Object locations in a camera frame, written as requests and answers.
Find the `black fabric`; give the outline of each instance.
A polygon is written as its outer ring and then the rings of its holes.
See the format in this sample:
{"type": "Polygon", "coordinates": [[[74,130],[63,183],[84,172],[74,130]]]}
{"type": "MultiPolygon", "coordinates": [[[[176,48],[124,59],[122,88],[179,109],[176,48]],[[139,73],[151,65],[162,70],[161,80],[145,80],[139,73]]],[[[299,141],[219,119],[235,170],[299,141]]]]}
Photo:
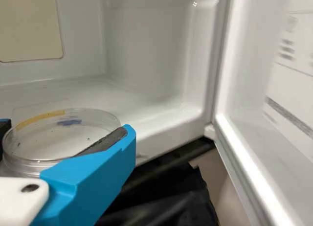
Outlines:
{"type": "Polygon", "coordinates": [[[184,164],[120,194],[97,226],[217,226],[198,168],[184,164]]]}
{"type": "Polygon", "coordinates": [[[4,137],[4,134],[11,128],[11,120],[3,120],[0,121],[0,161],[2,160],[2,138],[4,137]]]}

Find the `yellow label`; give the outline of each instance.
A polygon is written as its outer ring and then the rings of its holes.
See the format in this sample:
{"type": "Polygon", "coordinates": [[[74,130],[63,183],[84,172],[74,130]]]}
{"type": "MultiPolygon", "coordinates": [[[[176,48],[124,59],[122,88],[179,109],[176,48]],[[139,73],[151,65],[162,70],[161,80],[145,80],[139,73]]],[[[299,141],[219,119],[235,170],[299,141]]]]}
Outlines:
{"type": "Polygon", "coordinates": [[[25,121],[19,123],[15,129],[17,131],[19,131],[20,129],[28,126],[29,124],[32,124],[32,123],[37,122],[39,120],[42,120],[42,119],[45,119],[48,117],[60,116],[60,115],[64,115],[64,114],[65,114],[65,110],[57,110],[57,111],[53,111],[53,112],[49,112],[49,113],[43,113],[43,114],[40,114],[36,117],[32,117],[28,120],[25,120],[25,121]]]}

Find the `clear petri dish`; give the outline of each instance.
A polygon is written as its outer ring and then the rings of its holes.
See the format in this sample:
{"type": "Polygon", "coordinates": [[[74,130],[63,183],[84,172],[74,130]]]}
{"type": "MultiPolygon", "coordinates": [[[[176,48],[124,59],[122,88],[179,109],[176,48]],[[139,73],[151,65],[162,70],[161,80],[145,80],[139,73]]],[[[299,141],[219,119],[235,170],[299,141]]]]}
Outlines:
{"type": "Polygon", "coordinates": [[[96,109],[39,114],[3,137],[0,175],[38,177],[42,170],[75,156],[118,127],[120,122],[114,115],[96,109]]]}

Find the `screw hole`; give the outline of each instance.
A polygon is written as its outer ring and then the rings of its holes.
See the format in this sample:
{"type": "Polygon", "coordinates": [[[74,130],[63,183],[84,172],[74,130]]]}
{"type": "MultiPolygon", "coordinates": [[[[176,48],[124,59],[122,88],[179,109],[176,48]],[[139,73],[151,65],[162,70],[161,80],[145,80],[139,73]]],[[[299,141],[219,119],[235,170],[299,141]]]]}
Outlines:
{"type": "Polygon", "coordinates": [[[38,188],[39,188],[39,185],[37,185],[37,184],[29,184],[29,185],[26,185],[24,188],[22,188],[21,191],[23,193],[28,193],[28,192],[33,192],[38,188]]]}

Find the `blue plastic holder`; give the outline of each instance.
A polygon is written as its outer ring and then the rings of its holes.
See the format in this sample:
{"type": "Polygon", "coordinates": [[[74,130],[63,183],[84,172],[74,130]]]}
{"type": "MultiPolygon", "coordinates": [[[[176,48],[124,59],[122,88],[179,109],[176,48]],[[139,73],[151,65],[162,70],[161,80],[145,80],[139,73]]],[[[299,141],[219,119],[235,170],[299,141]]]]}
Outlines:
{"type": "Polygon", "coordinates": [[[93,225],[113,202],[135,167],[136,134],[109,149],[65,159],[40,173],[49,184],[49,199],[32,225],[93,225]]]}

